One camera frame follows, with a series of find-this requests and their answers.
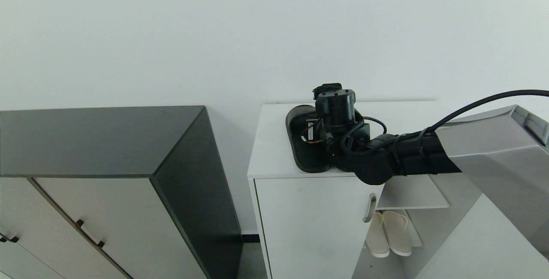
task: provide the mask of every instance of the brown handle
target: brown handle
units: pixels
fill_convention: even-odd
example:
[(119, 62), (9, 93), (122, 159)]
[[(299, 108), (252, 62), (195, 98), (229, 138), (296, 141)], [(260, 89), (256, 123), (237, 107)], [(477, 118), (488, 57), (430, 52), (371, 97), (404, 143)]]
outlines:
[(94, 240), (88, 234), (86, 234), (86, 232), (84, 232), (84, 230), (82, 230), (82, 225), (84, 224), (84, 220), (78, 219), (78, 221), (76, 221), (75, 224), (76, 224), (76, 227), (80, 230), (80, 232), (82, 232), (82, 234), (84, 234), (84, 236), (86, 236), (89, 240), (91, 240), (96, 246), (98, 246), (98, 248), (103, 248), (103, 246), (105, 245), (104, 241), (101, 240), (100, 242), (98, 242), (96, 244), (94, 242)]

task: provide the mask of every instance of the cabinet door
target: cabinet door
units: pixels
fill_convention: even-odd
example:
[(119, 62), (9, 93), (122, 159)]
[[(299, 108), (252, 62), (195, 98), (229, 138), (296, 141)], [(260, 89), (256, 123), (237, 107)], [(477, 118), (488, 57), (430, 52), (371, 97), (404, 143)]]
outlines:
[(13, 279), (63, 279), (20, 244), (11, 242), (0, 243), (0, 271)]
[(0, 226), (66, 279), (125, 278), (26, 179), (0, 178)]
[(272, 279), (351, 279), (370, 223), (369, 186), (356, 177), (256, 179)]
[(37, 183), (134, 279), (206, 278), (149, 179)]

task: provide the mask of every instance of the floor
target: floor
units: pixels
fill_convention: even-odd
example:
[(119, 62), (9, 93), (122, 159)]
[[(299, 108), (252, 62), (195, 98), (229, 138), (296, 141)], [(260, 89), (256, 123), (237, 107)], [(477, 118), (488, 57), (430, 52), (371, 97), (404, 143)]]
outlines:
[(237, 279), (267, 279), (261, 244), (244, 244)]

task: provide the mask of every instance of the drawer handle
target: drawer handle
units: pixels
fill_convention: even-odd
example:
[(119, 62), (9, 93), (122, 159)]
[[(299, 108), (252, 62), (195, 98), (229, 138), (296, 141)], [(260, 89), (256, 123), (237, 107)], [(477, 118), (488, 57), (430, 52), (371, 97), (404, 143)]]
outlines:
[(80, 230), (80, 232), (82, 232), (82, 234), (84, 234), (86, 236), (86, 238), (91, 240), (91, 242), (93, 242), (96, 246), (98, 246), (98, 248), (103, 248), (103, 246), (105, 245), (104, 241), (101, 240), (100, 242), (98, 242), (96, 244), (94, 242), (94, 240), (92, 240), (92, 238), (88, 234), (86, 234), (86, 232), (84, 232), (84, 230), (82, 230), (82, 225), (84, 224), (84, 220), (78, 219), (78, 221), (76, 221), (75, 224), (76, 224), (76, 227)]
[(11, 242), (11, 243), (16, 243), (19, 241), (19, 237), (17, 236), (14, 236), (12, 238), (7, 238), (4, 234), (0, 233), (0, 243), (5, 243), (5, 242)]
[(372, 219), (374, 218), (374, 214), (376, 213), (376, 206), (377, 206), (376, 193), (372, 193), (370, 195), (370, 199), (368, 200), (368, 205), (366, 205), (366, 213), (362, 218), (362, 220), (365, 223), (372, 221)]

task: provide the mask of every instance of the black connector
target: black connector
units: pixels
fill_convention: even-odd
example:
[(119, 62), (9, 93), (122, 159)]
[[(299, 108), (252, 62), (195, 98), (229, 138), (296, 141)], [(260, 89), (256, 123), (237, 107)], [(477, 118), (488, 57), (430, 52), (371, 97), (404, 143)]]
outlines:
[(318, 95), (322, 94), (323, 92), (338, 91), (338, 90), (342, 90), (342, 89), (343, 89), (343, 86), (341, 86), (341, 83), (322, 84), (321, 86), (318, 86), (317, 88), (312, 90), (312, 92), (314, 94), (313, 99), (314, 100), (318, 99)]

